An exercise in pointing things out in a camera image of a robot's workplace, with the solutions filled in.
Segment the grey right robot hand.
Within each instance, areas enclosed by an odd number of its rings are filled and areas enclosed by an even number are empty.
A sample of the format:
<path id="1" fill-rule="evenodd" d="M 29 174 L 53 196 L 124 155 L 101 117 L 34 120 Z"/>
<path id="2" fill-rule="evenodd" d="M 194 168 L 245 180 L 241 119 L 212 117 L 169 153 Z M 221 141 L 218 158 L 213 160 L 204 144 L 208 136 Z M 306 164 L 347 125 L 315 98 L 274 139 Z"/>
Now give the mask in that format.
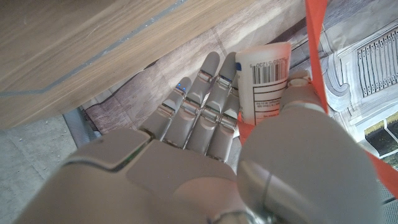
<path id="1" fill-rule="evenodd" d="M 376 170 L 290 45 L 206 57 L 138 129 L 78 149 L 18 223 L 382 223 Z"/>

